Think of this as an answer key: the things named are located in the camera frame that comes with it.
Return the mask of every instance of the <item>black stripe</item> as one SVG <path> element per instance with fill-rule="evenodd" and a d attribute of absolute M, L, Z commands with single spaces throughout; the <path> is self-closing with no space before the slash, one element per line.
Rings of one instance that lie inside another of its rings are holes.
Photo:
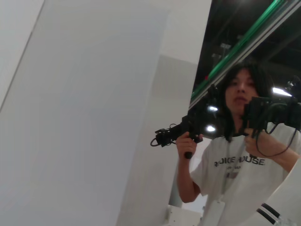
<path fill-rule="evenodd" d="M 264 218 L 266 218 L 271 224 L 275 224 L 275 220 L 271 218 L 266 212 L 261 209 L 257 209 L 257 212 L 260 213 Z"/>
<path fill-rule="evenodd" d="M 280 214 L 276 210 L 274 210 L 272 207 L 270 207 L 268 204 L 264 203 L 261 206 L 264 207 L 265 209 L 267 209 L 268 211 L 270 211 L 271 214 L 273 214 L 275 217 L 277 217 L 277 218 L 280 217 Z"/>

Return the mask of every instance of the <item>long black hair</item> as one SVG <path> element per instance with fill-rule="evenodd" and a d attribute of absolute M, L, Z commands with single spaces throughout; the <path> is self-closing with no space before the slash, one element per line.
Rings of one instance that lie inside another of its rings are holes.
<path fill-rule="evenodd" d="M 256 91 L 260 97 L 271 97 L 273 81 L 271 77 L 254 61 L 245 61 L 233 66 L 223 78 L 220 86 L 220 100 L 224 116 L 224 137 L 228 142 L 231 141 L 235 133 L 235 126 L 232 114 L 226 106 L 225 92 L 232 80 L 242 70 L 247 69 L 253 79 Z"/>

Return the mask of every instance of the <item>hand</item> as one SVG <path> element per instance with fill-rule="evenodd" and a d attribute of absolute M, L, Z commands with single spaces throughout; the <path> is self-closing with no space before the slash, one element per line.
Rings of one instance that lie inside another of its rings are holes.
<path fill-rule="evenodd" d="M 181 161 L 189 161 L 184 156 L 186 152 L 192 152 L 192 154 L 196 152 L 197 144 L 189 137 L 189 132 L 186 132 L 182 136 L 178 137 L 175 144 L 177 145 L 178 154 Z"/>
<path fill-rule="evenodd" d="M 273 136 L 267 134 L 265 131 L 262 131 L 258 137 L 258 149 L 256 147 L 256 139 L 252 138 L 253 129 L 246 129 L 245 133 L 249 134 L 245 137 L 246 151 L 251 155 L 254 155 L 259 158 L 268 158 L 273 159 L 273 155 L 281 153 L 286 149 L 286 146 L 279 141 L 277 141 Z"/>

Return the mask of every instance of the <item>camera rig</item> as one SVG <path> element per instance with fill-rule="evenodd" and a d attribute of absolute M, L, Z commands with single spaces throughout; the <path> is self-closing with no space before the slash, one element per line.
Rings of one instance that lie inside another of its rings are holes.
<path fill-rule="evenodd" d="M 258 148 L 258 138 L 259 134 L 265 130 L 268 134 L 271 134 L 278 124 L 284 123 L 287 126 L 295 128 L 295 132 L 291 138 L 291 145 L 293 138 L 297 131 L 301 129 L 301 80 L 299 77 L 294 76 L 293 79 L 288 82 L 288 87 L 286 88 L 287 92 L 292 96 L 289 97 L 253 97 L 249 104 L 245 105 L 243 119 L 243 126 L 240 129 L 240 134 L 244 134 L 246 128 L 252 128 L 253 133 L 252 137 L 256 138 L 257 150 Z M 166 146 L 175 144 L 175 140 L 185 132 L 189 132 L 190 138 L 195 143 L 200 143 L 202 141 L 199 138 L 201 134 L 201 122 L 202 115 L 206 112 L 208 106 L 219 106 L 220 99 L 219 93 L 215 85 L 211 85 L 208 89 L 208 94 L 204 96 L 196 105 L 196 111 L 193 113 L 188 113 L 188 115 L 182 118 L 182 122 L 179 125 L 170 127 L 169 129 L 160 129 L 156 131 L 156 137 L 151 141 L 151 146 Z M 275 124 L 274 128 L 271 131 L 267 131 L 268 123 L 272 122 Z M 285 152 L 289 146 L 275 155 L 282 154 Z M 185 158 L 190 159 L 192 157 L 191 152 L 185 153 Z"/>

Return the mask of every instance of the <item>ceiling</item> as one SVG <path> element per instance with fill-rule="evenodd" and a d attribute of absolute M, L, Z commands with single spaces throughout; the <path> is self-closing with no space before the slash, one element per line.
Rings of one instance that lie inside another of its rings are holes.
<path fill-rule="evenodd" d="M 273 0 L 212 0 L 194 89 L 272 2 Z M 271 75 L 276 87 L 284 88 L 293 75 L 301 77 L 300 21 L 301 9 L 298 9 L 249 56 L 260 62 Z M 206 124 L 217 127 L 217 132 L 204 131 L 204 135 L 209 138 L 221 136 L 222 125 L 212 115 L 204 117 Z"/>

